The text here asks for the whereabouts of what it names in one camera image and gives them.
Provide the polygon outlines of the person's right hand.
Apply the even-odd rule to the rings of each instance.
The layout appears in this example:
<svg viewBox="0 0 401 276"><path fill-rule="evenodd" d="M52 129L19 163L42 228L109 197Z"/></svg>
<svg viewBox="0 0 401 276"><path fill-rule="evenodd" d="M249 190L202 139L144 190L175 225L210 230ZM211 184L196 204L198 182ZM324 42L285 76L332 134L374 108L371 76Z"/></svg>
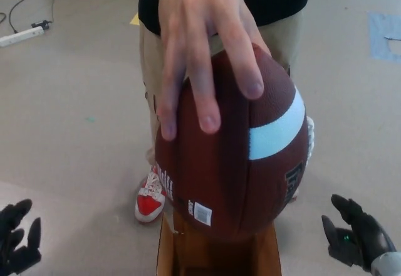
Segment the person's right hand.
<svg viewBox="0 0 401 276"><path fill-rule="evenodd" d="M244 0L159 0L159 23L164 68L157 109L164 139L171 141L176 136L178 98L185 76L192 85L201 129L213 134L220 128L209 48L214 34L222 41L242 94L251 100L263 94L253 45L269 49Z"/></svg>

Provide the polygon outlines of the robot left black hand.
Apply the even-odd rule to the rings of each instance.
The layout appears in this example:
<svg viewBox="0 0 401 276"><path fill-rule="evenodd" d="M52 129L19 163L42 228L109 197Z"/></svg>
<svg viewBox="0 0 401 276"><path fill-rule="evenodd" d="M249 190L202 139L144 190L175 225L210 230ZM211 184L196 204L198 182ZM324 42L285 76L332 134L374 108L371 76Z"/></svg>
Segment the robot left black hand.
<svg viewBox="0 0 401 276"><path fill-rule="evenodd" d="M20 246L24 230L19 227L33 202L24 199L1 210L1 275L19 275L41 261L41 219L36 218L28 231L27 244Z"/></svg>

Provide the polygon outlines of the robot right black hand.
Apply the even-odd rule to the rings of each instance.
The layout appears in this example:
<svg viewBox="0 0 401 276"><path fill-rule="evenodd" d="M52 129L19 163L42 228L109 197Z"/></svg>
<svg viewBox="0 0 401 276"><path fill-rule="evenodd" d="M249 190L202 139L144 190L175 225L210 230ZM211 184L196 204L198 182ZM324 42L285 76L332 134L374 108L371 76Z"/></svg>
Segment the robot right black hand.
<svg viewBox="0 0 401 276"><path fill-rule="evenodd" d="M400 275L400 252L382 225L352 199L333 194L331 203L351 228L336 227L329 217L321 217L329 255L371 275Z"/></svg>

